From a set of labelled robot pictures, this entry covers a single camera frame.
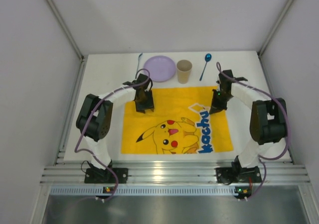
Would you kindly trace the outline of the purple plastic plate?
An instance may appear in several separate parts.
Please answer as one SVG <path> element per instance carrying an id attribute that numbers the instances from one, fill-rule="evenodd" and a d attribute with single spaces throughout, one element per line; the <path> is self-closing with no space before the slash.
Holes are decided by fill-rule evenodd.
<path id="1" fill-rule="evenodd" d="M 175 62 L 167 56 L 153 56 L 143 66 L 150 73 L 153 82 L 165 82 L 170 80 L 176 73 Z"/>

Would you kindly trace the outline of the yellow pikachu cloth placemat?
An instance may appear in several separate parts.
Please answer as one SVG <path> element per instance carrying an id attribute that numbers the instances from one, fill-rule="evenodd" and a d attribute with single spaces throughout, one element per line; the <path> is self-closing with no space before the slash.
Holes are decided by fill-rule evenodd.
<path id="1" fill-rule="evenodd" d="M 153 89 L 155 109 L 126 103 L 122 154 L 211 154 L 233 151 L 226 112 L 210 114 L 216 87 Z"/>

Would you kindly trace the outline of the blue metallic spoon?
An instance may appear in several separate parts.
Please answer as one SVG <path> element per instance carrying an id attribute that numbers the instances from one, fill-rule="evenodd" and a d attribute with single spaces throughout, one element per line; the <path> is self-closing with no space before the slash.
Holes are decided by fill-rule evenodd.
<path id="1" fill-rule="evenodd" d="M 211 55 L 210 53 L 207 53 L 207 54 L 205 55 L 205 57 L 204 57 L 205 65 L 204 65 L 204 68 L 203 68 L 202 73 L 201 73 L 201 75 L 200 75 L 199 81 L 202 81 L 203 76 L 204 76 L 204 72 L 205 72 L 205 70 L 206 70 L 206 66 L 207 66 L 207 64 L 211 61 L 211 59 L 212 59 L 212 55 Z"/>

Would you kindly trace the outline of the blue metallic fork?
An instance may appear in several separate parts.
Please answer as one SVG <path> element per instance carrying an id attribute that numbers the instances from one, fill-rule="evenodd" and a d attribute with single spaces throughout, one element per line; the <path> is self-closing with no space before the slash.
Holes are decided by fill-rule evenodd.
<path id="1" fill-rule="evenodd" d="M 143 55 L 143 53 L 140 53 L 139 56 L 138 56 L 138 63 L 137 63 L 137 69 L 136 69 L 135 78 L 136 78 L 137 75 L 138 75 L 139 66 L 140 66 L 140 60 L 141 60 L 142 55 Z"/>

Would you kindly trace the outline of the beige paper cup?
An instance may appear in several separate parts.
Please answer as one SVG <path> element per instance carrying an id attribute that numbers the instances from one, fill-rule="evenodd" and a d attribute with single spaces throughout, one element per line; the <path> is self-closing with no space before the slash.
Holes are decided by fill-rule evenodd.
<path id="1" fill-rule="evenodd" d="M 192 63 L 188 60 L 180 60 L 176 64 L 177 79 L 180 84 L 186 84 L 192 70 Z"/>

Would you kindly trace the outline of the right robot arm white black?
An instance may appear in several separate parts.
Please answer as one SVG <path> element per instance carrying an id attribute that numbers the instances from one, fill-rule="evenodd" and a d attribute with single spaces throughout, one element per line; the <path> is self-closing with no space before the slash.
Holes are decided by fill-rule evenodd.
<path id="1" fill-rule="evenodd" d="M 285 100 L 274 98 L 267 92 L 250 86 L 244 77 L 235 78 L 231 70 L 221 71 L 217 83 L 218 88 L 213 90 L 210 114 L 227 110 L 227 103 L 232 98 L 237 98 L 251 111 L 251 139 L 244 150 L 236 156 L 232 163 L 233 168 L 254 168 L 260 158 L 273 160 L 263 155 L 275 143 L 288 136 Z"/>

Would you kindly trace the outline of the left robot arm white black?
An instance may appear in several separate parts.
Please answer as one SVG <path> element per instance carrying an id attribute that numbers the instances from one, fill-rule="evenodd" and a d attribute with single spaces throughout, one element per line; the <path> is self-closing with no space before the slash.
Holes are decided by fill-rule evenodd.
<path id="1" fill-rule="evenodd" d="M 154 111 L 150 73 L 139 73 L 132 82 L 104 95 L 88 94 L 76 119 L 80 137 L 74 148 L 75 153 L 88 152 L 92 156 L 93 167 L 109 170 L 112 162 L 105 140 L 111 126 L 113 110 L 128 102 L 135 102 L 136 112 Z"/>

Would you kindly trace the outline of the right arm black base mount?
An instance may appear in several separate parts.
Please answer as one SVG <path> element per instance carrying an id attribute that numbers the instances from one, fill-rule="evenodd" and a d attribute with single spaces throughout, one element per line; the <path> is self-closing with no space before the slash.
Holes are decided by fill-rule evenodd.
<path id="1" fill-rule="evenodd" d="M 216 168 L 217 182 L 230 185 L 232 183 L 261 183 L 262 178 L 260 169 L 255 168 L 243 168 L 235 170 L 231 167 L 219 167 Z"/>

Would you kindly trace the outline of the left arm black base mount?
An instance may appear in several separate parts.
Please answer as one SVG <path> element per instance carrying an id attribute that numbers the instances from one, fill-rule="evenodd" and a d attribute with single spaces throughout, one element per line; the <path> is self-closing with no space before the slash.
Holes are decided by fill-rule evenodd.
<path id="1" fill-rule="evenodd" d="M 116 174 L 119 184 L 125 184 L 127 182 L 128 168 L 113 168 L 112 170 Z M 84 183 L 115 184 L 116 179 L 110 171 L 93 167 L 86 169 Z"/>

